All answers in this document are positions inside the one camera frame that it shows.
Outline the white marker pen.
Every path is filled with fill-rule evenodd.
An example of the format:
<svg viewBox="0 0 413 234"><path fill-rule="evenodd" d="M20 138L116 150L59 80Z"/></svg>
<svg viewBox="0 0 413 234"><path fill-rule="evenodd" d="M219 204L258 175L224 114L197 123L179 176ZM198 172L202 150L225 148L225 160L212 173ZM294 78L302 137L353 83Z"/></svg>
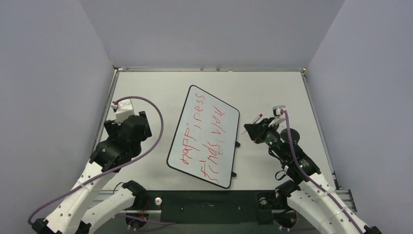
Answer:
<svg viewBox="0 0 413 234"><path fill-rule="evenodd" d="M252 124L255 124L258 120L260 120L262 116L263 116L262 114L259 114L259 115L252 121Z"/></svg>

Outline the white whiteboard with black frame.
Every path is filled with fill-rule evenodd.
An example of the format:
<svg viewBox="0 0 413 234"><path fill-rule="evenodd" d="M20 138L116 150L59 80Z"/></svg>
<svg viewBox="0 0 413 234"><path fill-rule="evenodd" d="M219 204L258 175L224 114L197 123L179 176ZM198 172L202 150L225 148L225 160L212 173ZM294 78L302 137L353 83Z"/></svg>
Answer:
<svg viewBox="0 0 413 234"><path fill-rule="evenodd" d="M167 156L167 165L223 189L231 185L240 112L191 85Z"/></svg>

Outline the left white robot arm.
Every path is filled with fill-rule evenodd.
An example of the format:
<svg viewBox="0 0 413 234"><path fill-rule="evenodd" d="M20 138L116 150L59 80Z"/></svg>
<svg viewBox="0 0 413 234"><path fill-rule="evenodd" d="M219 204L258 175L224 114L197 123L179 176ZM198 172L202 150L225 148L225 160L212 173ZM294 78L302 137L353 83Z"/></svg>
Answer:
<svg viewBox="0 0 413 234"><path fill-rule="evenodd" d="M47 202L61 203L46 218L32 220L28 224L38 234L74 234L97 194L122 166L129 165L142 152L141 143L152 136L144 111L130 115L122 123L106 120L106 140L97 144L86 163L77 184L67 193Z"/></svg>

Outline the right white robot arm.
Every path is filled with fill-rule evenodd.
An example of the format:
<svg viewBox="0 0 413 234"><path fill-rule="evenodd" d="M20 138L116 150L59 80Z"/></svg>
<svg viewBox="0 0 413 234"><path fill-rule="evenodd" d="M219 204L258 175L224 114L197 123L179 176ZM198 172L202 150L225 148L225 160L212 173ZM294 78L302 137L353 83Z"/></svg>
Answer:
<svg viewBox="0 0 413 234"><path fill-rule="evenodd" d="M245 124L250 139L265 143L268 153L277 158L290 179L275 188L275 203L301 214L321 234L379 234L369 226L336 193L319 167L298 145L300 134L287 127L278 132L275 119Z"/></svg>

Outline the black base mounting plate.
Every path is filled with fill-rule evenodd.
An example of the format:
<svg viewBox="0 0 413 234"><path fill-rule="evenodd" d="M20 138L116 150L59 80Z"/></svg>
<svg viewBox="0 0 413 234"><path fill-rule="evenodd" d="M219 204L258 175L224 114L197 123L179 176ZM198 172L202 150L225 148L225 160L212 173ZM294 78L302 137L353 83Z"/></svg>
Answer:
<svg viewBox="0 0 413 234"><path fill-rule="evenodd" d="M272 224L286 226L298 220L273 190L146 191L128 213L160 212L162 222L177 224Z"/></svg>

